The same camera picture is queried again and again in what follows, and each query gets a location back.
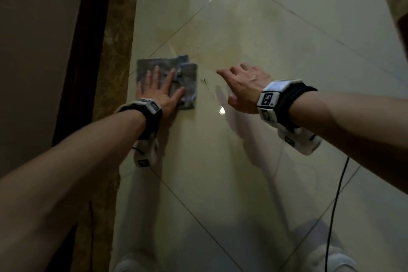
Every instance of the glossy floor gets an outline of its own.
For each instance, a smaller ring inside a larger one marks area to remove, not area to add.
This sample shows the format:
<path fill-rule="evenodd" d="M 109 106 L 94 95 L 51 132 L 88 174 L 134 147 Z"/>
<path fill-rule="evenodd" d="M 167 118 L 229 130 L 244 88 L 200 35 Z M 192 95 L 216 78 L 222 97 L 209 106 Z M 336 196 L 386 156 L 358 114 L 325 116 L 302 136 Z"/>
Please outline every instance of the glossy floor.
<path fill-rule="evenodd" d="M 132 152 L 121 165 L 110 268 L 143 248 L 163 271 L 295 270 L 302 245 L 326 230 L 346 156 L 326 142 L 311 156 L 283 144 L 228 106 L 215 71 L 247 61 L 321 90 L 406 97 L 408 64 L 385 0 L 137 0 L 128 100 L 137 59 L 179 54 L 199 65 L 196 108 L 161 132 L 151 170 L 135 168 Z M 362 267 L 402 269 L 408 226 L 396 218 L 406 219 L 407 199 L 375 176 L 385 195 L 367 195 L 363 174 L 351 161 L 334 231 Z M 398 207 L 387 216 L 390 200 Z M 393 225 L 401 235 L 385 238 Z"/>

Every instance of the wall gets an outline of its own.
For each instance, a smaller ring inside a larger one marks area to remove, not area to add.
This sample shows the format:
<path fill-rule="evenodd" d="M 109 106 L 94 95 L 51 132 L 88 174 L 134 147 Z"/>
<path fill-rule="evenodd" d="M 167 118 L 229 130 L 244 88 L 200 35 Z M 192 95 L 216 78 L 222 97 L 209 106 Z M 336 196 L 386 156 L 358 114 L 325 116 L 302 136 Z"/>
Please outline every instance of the wall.
<path fill-rule="evenodd" d="M 80 0 L 1 0 L 0 177 L 51 146 Z"/>

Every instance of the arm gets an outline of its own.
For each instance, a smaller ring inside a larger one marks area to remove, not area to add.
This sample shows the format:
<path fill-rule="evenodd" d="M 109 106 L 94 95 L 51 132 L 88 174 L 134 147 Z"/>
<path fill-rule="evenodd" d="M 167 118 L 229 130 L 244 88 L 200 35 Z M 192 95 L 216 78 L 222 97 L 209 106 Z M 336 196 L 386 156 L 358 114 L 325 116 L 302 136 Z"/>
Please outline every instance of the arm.
<path fill-rule="evenodd" d="M 184 93 L 169 98 L 174 71 L 158 88 L 146 76 L 138 98 L 156 100 L 168 117 Z M 113 173 L 145 127 L 135 110 L 114 114 L 70 135 L 57 146 L 0 180 L 0 261 L 4 271 L 43 271 L 84 204 L 100 182 Z"/>
<path fill-rule="evenodd" d="M 273 79 L 245 63 L 217 73 L 234 93 L 228 103 L 240 112 L 258 114 L 258 98 Z M 363 94 L 307 92 L 289 109 L 295 124 L 408 194 L 407 116 L 408 100 Z"/>

